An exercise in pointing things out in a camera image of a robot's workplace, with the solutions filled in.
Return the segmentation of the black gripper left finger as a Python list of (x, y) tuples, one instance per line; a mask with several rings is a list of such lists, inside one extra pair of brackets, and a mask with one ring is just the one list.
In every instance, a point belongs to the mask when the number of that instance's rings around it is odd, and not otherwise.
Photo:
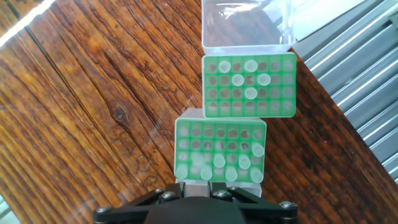
[(166, 202), (184, 198), (184, 184), (167, 184), (118, 208), (102, 206), (93, 212), (93, 223), (144, 223), (149, 212)]

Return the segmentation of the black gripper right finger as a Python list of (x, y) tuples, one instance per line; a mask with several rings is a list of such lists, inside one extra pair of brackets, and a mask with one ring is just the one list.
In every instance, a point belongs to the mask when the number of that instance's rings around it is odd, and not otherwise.
[(258, 196), (259, 188), (210, 182), (210, 197), (236, 207), (246, 223), (298, 223), (298, 205), (272, 203)]

